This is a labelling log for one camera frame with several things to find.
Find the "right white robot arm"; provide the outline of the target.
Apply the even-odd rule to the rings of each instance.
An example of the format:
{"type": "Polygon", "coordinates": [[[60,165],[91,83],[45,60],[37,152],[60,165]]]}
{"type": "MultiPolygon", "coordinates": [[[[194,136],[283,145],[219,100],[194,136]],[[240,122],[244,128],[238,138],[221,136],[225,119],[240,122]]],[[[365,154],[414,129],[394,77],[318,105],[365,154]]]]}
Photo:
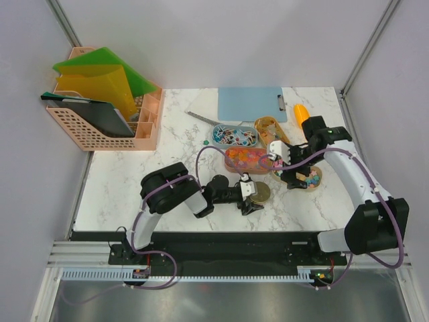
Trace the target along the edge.
{"type": "Polygon", "coordinates": [[[317,241],[307,247],[308,259],[322,264],[331,252],[360,255],[402,248],[410,212],[406,200],[392,197],[376,181],[344,127],[327,127],[321,116],[314,116],[302,123],[302,129],[305,144],[282,144],[280,148],[281,180],[289,189],[303,190],[308,185],[297,175],[308,176],[311,166],[325,160],[340,178],[354,206],[344,228],[318,233],[317,241]]]}

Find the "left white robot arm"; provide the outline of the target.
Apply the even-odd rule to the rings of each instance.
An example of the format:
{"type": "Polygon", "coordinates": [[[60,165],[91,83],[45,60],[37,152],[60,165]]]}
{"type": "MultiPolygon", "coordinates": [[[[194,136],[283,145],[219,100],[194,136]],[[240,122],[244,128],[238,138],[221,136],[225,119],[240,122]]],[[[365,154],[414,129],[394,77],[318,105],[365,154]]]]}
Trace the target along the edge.
{"type": "Polygon", "coordinates": [[[220,204],[235,204],[246,216],[263,209],[251,200],[256,194],[257,183],[247,172],[233,186],[220,174],[202,186],[181,162],[151,172],[141,181],[142,207],[127,232],[123,254],[133,264],[142,263],[160,218],[182,203],[198,219],[210,215],[220,204]]]}

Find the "pink tray star candies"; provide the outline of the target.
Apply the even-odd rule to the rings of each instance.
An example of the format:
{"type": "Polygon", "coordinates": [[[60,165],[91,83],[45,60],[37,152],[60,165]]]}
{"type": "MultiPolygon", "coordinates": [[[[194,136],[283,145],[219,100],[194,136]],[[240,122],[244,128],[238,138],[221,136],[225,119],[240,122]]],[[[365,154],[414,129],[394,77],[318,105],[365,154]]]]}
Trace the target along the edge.
{"type": "Polygon", "coordinates": [[[229,172],[236,172],[231,166],[231,162],[241,171],[249,174],[267,174],[268,169],[262,167],[258,162],[266,154],[263,148],[250,148],[246,146],[233,146],[225,151],[227,158],[224,158],[225,168],[229,172]]]}

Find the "beige tray colourful candies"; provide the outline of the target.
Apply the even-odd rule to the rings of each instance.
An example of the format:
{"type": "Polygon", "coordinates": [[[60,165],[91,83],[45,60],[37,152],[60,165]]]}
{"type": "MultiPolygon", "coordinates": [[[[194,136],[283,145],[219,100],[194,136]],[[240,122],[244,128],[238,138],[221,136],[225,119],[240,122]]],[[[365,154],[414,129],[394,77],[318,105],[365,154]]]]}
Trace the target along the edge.
{"type": "MultiPolygon", "coordinates": [[[[317,166],[311,166],[309,168],[309,170],[304,170],[304,173],[298,172],[297,170],[294,170],[293,172],[296,173],[296,176],[300,180],[305,180],[307,182],[307,184],[308,184],[308,188],[307,189],[293,189],[293,190],[301,190],[301,191],[306,191],[306,192],[312,192],[312,191],[316,190],[320,186],[320,184],[322,182],[322,171],[317,166]]],[[[271,171],[272,177],[276,181],[284,184],[286,186],[286,188],[287,188],[287,183],[285,182],[285,177],[282,178],[282,173],[283,173],[282,170],[273,170],[273,171],[271,171]]]]}

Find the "clear plastic jar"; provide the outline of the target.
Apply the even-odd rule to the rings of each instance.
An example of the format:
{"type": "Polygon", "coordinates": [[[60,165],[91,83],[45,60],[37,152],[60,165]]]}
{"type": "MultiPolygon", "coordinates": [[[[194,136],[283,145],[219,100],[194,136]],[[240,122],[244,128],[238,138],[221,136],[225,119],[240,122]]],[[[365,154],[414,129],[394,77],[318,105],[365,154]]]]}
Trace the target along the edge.
{"type": "Polygon", "coordinates": [[[267,203],[266,201],[265,202],[256,202],[256,201],[253,201],[251,199],[250,200],[251,210],[253,210],[253,211],[262,210],[262,209],[264,209],[264,206],[265,206],[266,203],[267,203]]]}

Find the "blue tray of lollipops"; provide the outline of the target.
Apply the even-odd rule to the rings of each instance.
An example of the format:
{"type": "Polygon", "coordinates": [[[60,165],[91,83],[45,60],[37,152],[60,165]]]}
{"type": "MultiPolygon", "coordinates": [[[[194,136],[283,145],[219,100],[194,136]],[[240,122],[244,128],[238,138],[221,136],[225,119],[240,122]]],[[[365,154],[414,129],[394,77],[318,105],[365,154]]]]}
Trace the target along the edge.
{"type": "Polygon", "coordinates": [[[258,133],[254,127],[218,124],[212,130],[213,145],[226,150],[233,146],[255,147],[258,133]]]}

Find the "gold jar lid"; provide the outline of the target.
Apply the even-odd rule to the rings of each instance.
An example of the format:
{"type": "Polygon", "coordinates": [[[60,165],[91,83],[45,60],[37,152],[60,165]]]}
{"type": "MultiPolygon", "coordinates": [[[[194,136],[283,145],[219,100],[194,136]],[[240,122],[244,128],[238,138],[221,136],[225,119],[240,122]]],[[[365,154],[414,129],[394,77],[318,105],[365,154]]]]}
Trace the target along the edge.
{"type": "Polygon", "coordinates": [[[271,197],[271,190],[267,184],[261,181],[255,182],[256,193],[249,198],[256,202],[268,202],[271,197]]]}

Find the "orange plastic scoop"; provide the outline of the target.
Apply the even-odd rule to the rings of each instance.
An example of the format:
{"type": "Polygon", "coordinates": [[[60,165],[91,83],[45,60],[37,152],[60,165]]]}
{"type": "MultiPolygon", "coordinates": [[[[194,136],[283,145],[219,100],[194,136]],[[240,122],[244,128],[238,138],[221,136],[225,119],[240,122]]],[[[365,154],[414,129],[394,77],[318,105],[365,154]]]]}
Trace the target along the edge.
{"type": "Polygon", "coordinates": [[[302,124],[310,117],[307,108],[303,104],[295,104],[294,115],[298,127],[302,129],[302,124]]]}

